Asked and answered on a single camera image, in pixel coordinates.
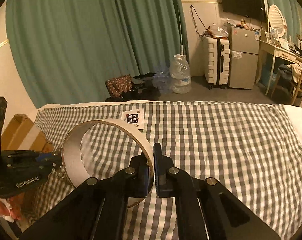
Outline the left hand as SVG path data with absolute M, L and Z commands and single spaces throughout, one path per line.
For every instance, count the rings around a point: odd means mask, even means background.
M 23 203 L 25 193 L 20 193 L 19 195 L 10 197 L 8 203 L 11 205 L 11 208 L 8 209 L 3 202 L 0 201 L 0 215 L 10 216 L 12 219 L 21 220 L 21 205 Z

